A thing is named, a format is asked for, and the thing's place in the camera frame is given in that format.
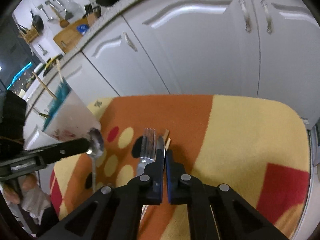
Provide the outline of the left hand white glove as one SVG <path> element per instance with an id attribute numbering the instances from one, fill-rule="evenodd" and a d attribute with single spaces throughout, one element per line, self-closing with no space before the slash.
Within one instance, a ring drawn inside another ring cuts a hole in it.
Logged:
<path id="1" fill-rule="evenodd" d="M 40 221 L 45 210 L 51 207 L 48 194 L 41 190 L 33 173 L 18 178 L 18 182 L 22 190 L 22 199 L 12 188 L 1 182 L 1 193 L 10 211 L 18 217 L 17 206 L 21 204 L 22 209 L 27 211 L 31 218 Z"/>

